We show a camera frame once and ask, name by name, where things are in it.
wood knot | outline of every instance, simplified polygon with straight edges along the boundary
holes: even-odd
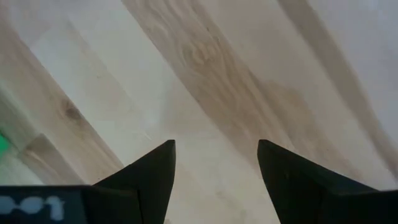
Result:
[[[195,69],[210,69],[221,62],[217,43],[213,40],[206,42],[193,41],[183,46],[183,57],[189,66]]]
[[[78,121],[78,122],[80,122],[81,120],[84,120],[80,111],[76,108],[76,106],[69,99],[62,101],[62,111],[63,111],[64,115],[70,120]]]

wood grain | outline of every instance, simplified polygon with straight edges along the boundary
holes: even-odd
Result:
[[[0,19],[0,87],[87,183],[123,167],[52,77]]]
[[[123,1],[205,113],[257,164],[260,138],[293,149],[251,72],[195,1]]]
[[[277,1],[200,2],[253,72],[298,153],[375,188],[396,186],[358,118]]]
[[[315,52],[345,105],[358,119],[379,156],[398,179],[398,151],[383,130],[358,75],[307,1],[279,0],[297,30]]]
[[[197,1],[124,4],[202,109],[253,166],[257,139],[266,138],[363,181],[322,134],[303,100],[275,85],[258,85]],[[299,103],[303,109],[295,111]]]
[[[80,185],[76,174],[53,144],[43,135],[19,154],[19,159],[47,185]]]
[[[22,151],[38,132],[0,89],[0,133]]]

wooden floor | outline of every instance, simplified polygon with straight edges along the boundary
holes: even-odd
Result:
[[[0,3],[0,132],[13,144],[0,184],[93,184],[175,139],[166,223],[278,223],[256,159],[269,139],[397,187],[398,32],[385,4]]]

